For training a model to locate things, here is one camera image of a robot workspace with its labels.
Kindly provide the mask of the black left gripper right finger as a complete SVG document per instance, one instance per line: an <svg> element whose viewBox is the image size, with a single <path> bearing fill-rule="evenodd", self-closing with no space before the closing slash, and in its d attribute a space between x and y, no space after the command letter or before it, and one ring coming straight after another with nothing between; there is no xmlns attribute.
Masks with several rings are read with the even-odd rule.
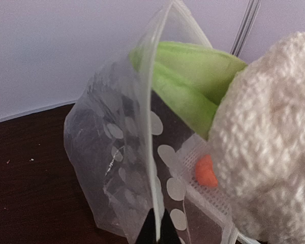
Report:
<svg viewBox="0 0 305 244"><path fill-rule="evenodd" d="M181 244L168 210L164 211L160 230L160 244Z"/></svg>

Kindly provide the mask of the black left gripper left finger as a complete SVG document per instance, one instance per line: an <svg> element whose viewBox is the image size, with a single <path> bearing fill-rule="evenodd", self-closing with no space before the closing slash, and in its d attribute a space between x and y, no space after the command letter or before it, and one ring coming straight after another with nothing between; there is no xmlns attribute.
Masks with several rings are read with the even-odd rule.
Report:
<svg viewBox="0 0 305 244"><path fill-rule="evenodd" d="M156 244L156 221L155 212L151 208L146 216L146 219L142 225L140 233L136 239L135 244Z"/></svg>

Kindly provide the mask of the clear polka dot zip bag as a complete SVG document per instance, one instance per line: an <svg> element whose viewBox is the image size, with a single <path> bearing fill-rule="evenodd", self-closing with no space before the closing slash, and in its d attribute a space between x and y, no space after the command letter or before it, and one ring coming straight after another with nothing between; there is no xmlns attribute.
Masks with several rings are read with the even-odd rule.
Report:
<svg viewBox="0 0 305 244"><path fill-rule="evenodd" d="M231 208L218 188L198 185L195 164L210 147L152 90L160 43L211 43L182 1L168 1L132 47L89 80L66 117L64 146L98 228L129 243L235 243ZM152 213L152 229L141 229Z"/></svg>

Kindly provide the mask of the white toy cauliflower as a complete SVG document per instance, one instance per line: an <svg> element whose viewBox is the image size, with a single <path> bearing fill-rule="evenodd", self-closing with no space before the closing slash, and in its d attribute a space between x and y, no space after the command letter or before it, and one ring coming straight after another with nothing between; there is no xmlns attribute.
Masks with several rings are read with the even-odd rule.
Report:
<svg viewBox="0 0 305 244"><path fill-rule="evenodd" d="M239 231L305 243L305 32L246 64L197 44L157 45L152 89L211 150L196 165L214 180Z"/></svg>

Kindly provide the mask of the right aluminium frame post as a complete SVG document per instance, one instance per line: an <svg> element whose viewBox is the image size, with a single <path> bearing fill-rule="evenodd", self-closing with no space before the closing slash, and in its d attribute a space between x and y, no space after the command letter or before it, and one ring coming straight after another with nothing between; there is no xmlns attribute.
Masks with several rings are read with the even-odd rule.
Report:
<svg viewBox="0 0 305 244"><path fill-rule="evenodd" d="M260 8L261 0L249 0L238 33L235 37L230 53L239 57L245 45L247 37L253 27L254 21Z"/></svg>

